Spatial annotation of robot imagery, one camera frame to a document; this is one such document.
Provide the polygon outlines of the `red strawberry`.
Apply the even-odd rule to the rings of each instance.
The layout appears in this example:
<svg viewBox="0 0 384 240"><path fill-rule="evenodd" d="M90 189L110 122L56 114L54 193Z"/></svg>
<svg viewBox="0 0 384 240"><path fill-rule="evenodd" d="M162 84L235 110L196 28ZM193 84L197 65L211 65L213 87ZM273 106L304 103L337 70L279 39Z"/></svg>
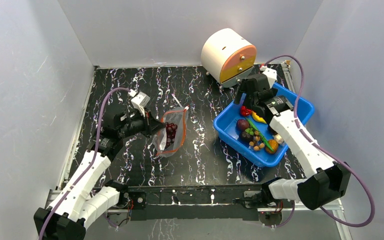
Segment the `red strawberry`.
<svg viewBox="0 0 384 240"><path fill-rule="evenodd" d="M246 108L245 106L241 106L240 110L239 110L240 115L243 117L250 116L252 114L252 112L253 112L252 110Z"/></svg>

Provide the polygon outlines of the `dark purple grape bunch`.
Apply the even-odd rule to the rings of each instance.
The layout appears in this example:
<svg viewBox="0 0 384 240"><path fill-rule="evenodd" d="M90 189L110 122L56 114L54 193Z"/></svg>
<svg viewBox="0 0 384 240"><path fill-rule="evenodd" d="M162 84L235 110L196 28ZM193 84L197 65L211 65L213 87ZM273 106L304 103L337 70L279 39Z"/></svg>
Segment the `dark purple grape bunch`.
<svg viewBox="0 0 384 240"><path fill-rule="evenodd" d="M174 141L178 130L178 125L175 123L166 122L166 143L165 149L170 147Z"/></svg>

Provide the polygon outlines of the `clear zip top bag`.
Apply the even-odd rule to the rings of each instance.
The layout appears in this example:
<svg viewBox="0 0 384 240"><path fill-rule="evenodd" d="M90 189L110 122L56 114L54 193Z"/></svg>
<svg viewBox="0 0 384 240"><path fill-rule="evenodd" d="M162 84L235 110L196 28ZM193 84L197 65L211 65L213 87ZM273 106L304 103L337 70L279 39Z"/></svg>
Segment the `clear zip top bag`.
<svg viewBox="0 0 384 240"><path fill-rule="evenodd" d="M176 107L162 116L164 128L152 139L158 157L171 157L181 148L186 138L188 117L189 106Z"/></svg>

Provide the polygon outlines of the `yellow banana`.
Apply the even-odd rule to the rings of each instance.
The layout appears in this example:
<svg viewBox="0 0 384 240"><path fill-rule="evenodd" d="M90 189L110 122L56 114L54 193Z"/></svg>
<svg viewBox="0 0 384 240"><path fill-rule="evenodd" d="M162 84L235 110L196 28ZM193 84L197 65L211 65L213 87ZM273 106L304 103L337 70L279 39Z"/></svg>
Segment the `yellow banana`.
<svg viewBox="0 0 384 240"><path fill-rule="evenodd" d="M267 123L263 117L257 115L254 111L251 112L251 117L253 118L254 121L258 123L263 123L263 124Z"/></svg>

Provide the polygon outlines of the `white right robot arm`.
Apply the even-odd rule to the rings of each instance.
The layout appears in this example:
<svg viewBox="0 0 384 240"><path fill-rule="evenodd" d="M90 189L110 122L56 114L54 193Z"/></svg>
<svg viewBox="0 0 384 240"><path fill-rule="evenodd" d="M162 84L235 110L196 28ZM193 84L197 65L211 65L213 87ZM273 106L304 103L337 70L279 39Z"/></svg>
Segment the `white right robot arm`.
<svg viewBox="0 0 384 240"><path fill-rule="evenodd" d="M343 197L351 172L317 148L317 141L299 120L296 108L277 92L266 75L254 74L241 80L233 101L261 116L269 129L280 135L306 176L269 181L263 186L262 202L275 207L281 200L297 201L315 210Z"/></svg>

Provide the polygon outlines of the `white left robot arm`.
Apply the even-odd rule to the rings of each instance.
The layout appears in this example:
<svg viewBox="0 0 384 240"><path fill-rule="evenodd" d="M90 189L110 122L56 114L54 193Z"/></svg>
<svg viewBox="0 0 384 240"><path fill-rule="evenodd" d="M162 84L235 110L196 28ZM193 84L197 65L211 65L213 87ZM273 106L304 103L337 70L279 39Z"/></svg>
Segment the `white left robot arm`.
<svg viewBox="0 0 384 240"><path fill-rule="evenodd" d="M123 148L123 140L136 134L151 137L165 128L145 110L115 115L112 126L98 121L95 138L89 143L80 166L61 193L46 208L38 208L33 220L40 240L82 240L87 229L111 207L129 203L127 187L111 180L90 196L98 178Z"/></svg>

